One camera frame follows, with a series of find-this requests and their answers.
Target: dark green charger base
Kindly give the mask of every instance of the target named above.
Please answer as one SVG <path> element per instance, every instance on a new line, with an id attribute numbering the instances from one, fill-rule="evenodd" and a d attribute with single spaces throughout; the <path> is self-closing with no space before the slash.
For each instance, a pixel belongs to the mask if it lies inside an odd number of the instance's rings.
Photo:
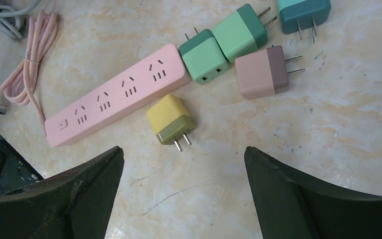
<path id="1" fill-rule="evenodd" d="M 298 22 L 301 30 L 323 24 L 329 18 L 332 6 L 330 0 L 306 0 L 280 11 L 282 31 L 290 34 L 298 31 Z"/>

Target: yellow charger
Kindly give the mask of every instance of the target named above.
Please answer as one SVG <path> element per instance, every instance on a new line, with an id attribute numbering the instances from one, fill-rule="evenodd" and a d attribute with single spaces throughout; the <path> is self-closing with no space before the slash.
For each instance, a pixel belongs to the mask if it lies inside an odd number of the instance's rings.
<path id="1" fill-rule="evenodd" d="M 164 96 L 146 115 L 161 144 L 175 144 L 182 152 L 178 139 L 184 137 L 188 145 L 191 145 L 187 134 L 197 125 L 178 97 L 172 94 Z"/>

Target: beige tabletop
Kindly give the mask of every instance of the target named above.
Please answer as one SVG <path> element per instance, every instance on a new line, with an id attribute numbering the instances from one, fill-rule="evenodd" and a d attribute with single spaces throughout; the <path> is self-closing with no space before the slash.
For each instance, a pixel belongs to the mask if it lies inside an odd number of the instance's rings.
<path id="1" fill-rule="evenodd" d="M 29 0 L 14 0 L 18 9 Z M 213 28 L 241 5 L 278 15 L 274 0 L 43 0 L 61 24 L 40 65 L 35 96 L 50 117 L 187 33 Z M 284 35 L 268 27 L 266 47 L 282 45 L 289 91 L 244 100 L 235 68 L 201 86 L 174 91 L 196 120 L 184 151 L 157 141 L 146 118 L 155 103 L 70 146 L 51 148 L 31 103 L 11 105 L 0 133 L 45 178 L 119 145 L 125 167 L 106 238 L 260 238 L 244 165 L 249 145 L 327 182 L 382 195 L 382 0 L 331 0 L 328 21 Z M 26 41 L 0 33 L 0 83 Z"/>

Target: power button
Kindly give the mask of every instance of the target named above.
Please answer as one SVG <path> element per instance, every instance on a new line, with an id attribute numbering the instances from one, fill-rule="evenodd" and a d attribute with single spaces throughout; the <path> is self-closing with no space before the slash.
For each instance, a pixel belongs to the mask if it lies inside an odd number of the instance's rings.
<path id="1" fill-rule="evenodd" d="M 61 121 L 61 122 L 58 124 L 58 129 L 59 129 L 59 130 L 63 130 L 63 129 L 65 129 L 67 126 L 68 126 L 68 121 L 67 121 L 66 119 L 64 119 L 63 121 Z"/>

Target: pink power strip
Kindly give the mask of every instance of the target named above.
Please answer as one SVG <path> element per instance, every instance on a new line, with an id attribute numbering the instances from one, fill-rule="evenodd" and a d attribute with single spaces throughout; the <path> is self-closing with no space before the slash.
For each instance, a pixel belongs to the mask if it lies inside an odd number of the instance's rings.
<path id="1" fill-rule="evenodd" d="M 74 143 L 191 81 L 166 45 L 45 121 L 51 147 Z"/>

